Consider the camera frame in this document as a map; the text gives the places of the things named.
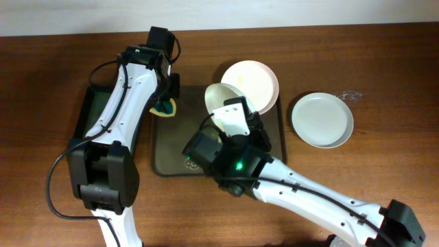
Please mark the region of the yellow green sponge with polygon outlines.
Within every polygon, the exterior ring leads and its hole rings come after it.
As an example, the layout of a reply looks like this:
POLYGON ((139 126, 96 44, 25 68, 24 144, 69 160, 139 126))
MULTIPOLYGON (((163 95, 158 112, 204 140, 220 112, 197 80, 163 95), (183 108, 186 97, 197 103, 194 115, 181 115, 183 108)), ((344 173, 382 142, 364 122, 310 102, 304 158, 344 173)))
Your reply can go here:
POLYGON ((176 115, 176 103, 172 98, 159 100, 150 108, 150 112, 158 117, 174 117, 176 115))

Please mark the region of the white plate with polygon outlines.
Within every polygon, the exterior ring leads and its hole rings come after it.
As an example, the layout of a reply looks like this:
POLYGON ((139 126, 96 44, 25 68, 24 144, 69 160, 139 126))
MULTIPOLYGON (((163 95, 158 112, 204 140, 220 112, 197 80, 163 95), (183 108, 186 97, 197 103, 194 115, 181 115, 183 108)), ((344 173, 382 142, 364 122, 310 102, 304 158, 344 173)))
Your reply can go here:
POLYGON ((205 90, 204 101, 208 113, 213 113, 213 123, 227 137, 250 134, 246 118, 256 109, 240 90, 229 84, 212 84, 205 90))

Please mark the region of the cream plate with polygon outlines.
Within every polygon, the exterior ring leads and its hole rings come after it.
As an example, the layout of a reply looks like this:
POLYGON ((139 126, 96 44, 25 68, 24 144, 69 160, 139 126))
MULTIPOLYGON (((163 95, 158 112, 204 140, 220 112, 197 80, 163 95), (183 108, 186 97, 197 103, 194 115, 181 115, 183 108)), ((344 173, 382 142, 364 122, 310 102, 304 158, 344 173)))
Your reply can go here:
POLYGON ((233 64, 223 74, 221 83, 240 90, 261 115, 275 105, 279 95, 278 79, 273 70, 255 60, 233 64))

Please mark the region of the grey plate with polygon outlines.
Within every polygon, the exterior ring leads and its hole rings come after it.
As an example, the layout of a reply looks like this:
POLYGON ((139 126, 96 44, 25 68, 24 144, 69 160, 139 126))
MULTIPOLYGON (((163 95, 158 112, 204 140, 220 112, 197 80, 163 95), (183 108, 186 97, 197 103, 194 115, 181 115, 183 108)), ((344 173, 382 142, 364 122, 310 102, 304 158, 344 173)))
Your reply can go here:
POLYGON ((300 98, 292 110, 296 134, 317 148, 336 148, 346 143, 354 128, 350 108, 328 93, 310 93, 300 98))

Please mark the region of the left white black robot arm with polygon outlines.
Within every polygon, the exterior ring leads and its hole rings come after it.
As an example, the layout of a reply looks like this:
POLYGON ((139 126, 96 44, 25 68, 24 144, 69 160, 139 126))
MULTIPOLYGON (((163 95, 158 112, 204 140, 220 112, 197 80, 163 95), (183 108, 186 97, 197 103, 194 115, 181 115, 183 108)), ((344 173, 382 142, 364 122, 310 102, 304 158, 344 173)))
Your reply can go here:
POLYGON ((67 160, 73 194, 98 220, 107 246, 142 246, 132 205, 139 189, 133 152, 144 111, 170 102, 173 47, 129 46, 118 56, 115 88, 96 122, 72 140, 67 160))

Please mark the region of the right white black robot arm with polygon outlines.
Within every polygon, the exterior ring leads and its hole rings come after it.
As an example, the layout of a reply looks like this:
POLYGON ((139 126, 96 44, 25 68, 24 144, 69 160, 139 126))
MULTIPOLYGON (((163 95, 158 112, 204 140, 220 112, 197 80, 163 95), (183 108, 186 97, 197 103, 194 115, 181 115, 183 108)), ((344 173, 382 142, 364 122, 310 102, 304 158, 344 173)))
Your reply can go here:
POLYGON ((426 234, 412 209, 398 200, 387 207, 345 196, 290 169, 249 142, 259 118, 244 96, 205 98, 222 149, 206 173, 236 196, 249 191, 262 202, 292 211, 331 231, 332 246, 422 246, 426 234))

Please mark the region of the large dark plate tray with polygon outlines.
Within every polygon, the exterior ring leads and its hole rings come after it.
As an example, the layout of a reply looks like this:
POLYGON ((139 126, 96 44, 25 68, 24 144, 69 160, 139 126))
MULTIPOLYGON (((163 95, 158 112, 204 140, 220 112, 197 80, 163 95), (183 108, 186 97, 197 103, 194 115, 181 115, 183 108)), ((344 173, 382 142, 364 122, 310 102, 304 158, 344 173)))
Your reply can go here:
MULTIPOLYGON (((208 115, 204 103, 207 86, 182 86, 180 97, 175 100, 176 115, 173 117, 155 117, 153 123, 152 168, 159 176, 201 176, 203 170, 187 162, 182 154, 184 147, 196 133, 202 120, 208 115)), ((262 114, 261 120, 272 149, 270 154, 282 162, 287 162, 285 131, 281 101, 262 114)))

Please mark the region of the small dark sponge tray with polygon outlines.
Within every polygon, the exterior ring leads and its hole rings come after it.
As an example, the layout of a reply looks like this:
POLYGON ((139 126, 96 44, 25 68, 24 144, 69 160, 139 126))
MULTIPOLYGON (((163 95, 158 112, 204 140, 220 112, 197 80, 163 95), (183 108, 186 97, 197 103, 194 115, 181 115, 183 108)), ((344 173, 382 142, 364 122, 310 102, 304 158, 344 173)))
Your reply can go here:
MULTIPOLYGON (((87 88, 80 111, 80 117, 69 147, 93 137, 110 123, 115 114, 123 87, 114 90, 87 88)), ((134 165, 134 154, 138 129, 145 106, 145 97, 141 85, 131 86, 117 112, 115 120, 104 134, 83 144, 67 155, 68 164, 72 167, 90 165, 103 156, 122 154, 125 166, 134 165)))

